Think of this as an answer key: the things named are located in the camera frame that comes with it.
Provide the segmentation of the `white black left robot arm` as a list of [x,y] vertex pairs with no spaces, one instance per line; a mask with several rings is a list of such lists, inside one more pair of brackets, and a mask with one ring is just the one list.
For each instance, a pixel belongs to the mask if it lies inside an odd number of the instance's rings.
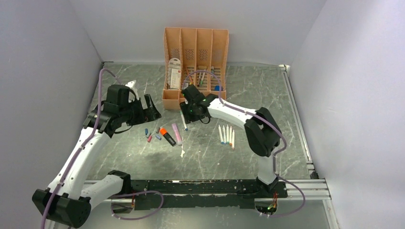
[[47,220],[79,228],[91,210],[105,199],[114,195],[127,198],[134,192],[130,174],[117,170],[88,188],[84,188],[84,183],[98,153],[113,135],[120,133],[118,129],[123,124],[132,127],[161,118],[150,94],[144,98],[146,108],[131,87],[120,84],[108,87],[105,100],[98,92],[97,105],[85,119],[79,140],[63,168],[46,189],[37,189],[32,196],[43,216],[43,229]]

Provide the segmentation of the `white pen green cap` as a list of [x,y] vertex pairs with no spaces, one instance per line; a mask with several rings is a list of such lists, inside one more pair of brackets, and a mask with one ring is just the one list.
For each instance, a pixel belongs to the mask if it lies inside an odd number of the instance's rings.
[[184,116],[182,110],[180,110],[180,116],[181,116],[181,120],[182,120],[183,129],[184,129],[185,131],[188,131],[188,127],[187,127],[187,124],[186,124],[185,116]]

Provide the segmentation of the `white pen dark grey cap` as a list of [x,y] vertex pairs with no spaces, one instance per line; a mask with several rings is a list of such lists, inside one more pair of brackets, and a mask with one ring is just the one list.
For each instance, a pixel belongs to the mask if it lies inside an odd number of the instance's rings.
[[229,126],[229,135],[230,135],[229,141],[230,142],[231,142],[231,134],[232,134],[232,126]]

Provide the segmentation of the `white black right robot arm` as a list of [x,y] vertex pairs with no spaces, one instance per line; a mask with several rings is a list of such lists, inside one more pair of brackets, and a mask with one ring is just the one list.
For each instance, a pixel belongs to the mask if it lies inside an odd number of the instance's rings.
[[258,192],[268,198],[276,191],[275,152],[284,137],[270,111],[264,107],[248,109],[229,103],[215,94],[205,95],[196,86],[181,91],[186,102],[180,103],[186,122],[218,118],[242,128],[250,149],[259,157]]

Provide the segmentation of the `white pen pink cap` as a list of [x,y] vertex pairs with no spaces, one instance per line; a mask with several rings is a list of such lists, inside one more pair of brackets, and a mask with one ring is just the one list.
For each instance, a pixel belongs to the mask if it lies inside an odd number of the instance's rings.
[[219,131],[219,136],[220,136],[220,142],[221,142],[221,144],[224,144],[223,132],[222,132],[222,128],[220,125],[218,125],[218,131]]

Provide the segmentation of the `pink highlighter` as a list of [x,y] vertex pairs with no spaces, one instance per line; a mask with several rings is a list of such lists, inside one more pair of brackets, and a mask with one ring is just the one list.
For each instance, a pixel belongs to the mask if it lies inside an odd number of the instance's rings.
[[174,133],[175,133],[177,143],[178,143],[178,145],[181,146],[182,145],[182,137],[181,137],[180,131],[178,129],[178,126],[177,126],[176,123],[173,123],[171,126],[173,128]]

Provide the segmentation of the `white pen blue cap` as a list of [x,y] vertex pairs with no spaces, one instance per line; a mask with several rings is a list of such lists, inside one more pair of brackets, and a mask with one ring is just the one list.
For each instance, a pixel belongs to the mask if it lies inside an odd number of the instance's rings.
[[229,138],[230,138],[230,135],[229,135],[229,125],[226,125],[225,137],[226,137],[226,144],[229,144],[229,143],[230,143],[230,141],[229,141]]

